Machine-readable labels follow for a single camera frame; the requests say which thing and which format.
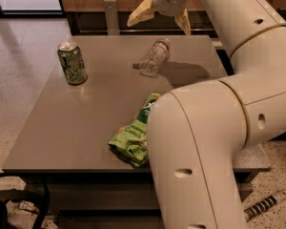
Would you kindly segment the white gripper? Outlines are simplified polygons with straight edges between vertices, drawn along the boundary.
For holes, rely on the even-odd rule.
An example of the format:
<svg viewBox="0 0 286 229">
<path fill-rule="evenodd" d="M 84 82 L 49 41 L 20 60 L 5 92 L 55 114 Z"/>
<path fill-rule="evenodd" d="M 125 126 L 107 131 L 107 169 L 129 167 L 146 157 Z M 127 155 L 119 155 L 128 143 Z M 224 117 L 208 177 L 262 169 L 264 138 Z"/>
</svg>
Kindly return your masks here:
<svg viewBox="0 0 286 229">
<path fill-rule="evenodd" d="M 165 16 L 174 16 L 177 26 L 186 35 L 191 34 L 188 12 L 185 9 L 188 0 L 144 0 L 129 16 L 127 26 L 131 27 L 154 17 L 154 10 Z"/>
</svg>

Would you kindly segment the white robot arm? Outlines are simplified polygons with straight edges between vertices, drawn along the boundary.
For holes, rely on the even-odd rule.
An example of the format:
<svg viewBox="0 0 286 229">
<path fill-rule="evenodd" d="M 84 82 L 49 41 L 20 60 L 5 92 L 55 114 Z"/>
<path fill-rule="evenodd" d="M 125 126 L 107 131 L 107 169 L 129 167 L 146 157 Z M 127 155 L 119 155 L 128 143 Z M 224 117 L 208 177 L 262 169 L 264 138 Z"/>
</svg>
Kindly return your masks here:
<svg viewBox="0 0 286 229">
<path fill-rule="evenodd" d="M 233 171 L 245 147 L 286 132 L 286 21 L 266 0 L 200 0 L 234 73 L 163 94 L 147 144 L 165 229 L 247 229 Z M 173 16 L 187 0 L 144 0 L 129 25 Z"/>
</svg>

